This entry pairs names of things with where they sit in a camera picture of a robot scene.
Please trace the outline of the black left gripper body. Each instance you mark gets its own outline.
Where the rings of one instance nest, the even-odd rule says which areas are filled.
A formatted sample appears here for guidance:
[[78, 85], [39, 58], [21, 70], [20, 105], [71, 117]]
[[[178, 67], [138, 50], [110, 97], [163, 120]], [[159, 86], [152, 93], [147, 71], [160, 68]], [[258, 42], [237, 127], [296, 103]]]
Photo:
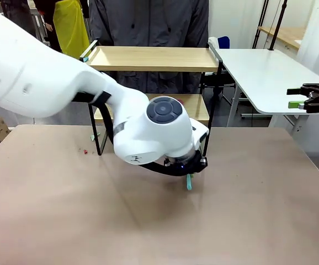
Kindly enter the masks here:
[[200, 150], [177, 158], [166, 157], [164, 161], [164, 174], [169, 176], [184, 176], [200, 173], [208, 166], [207, 158]]

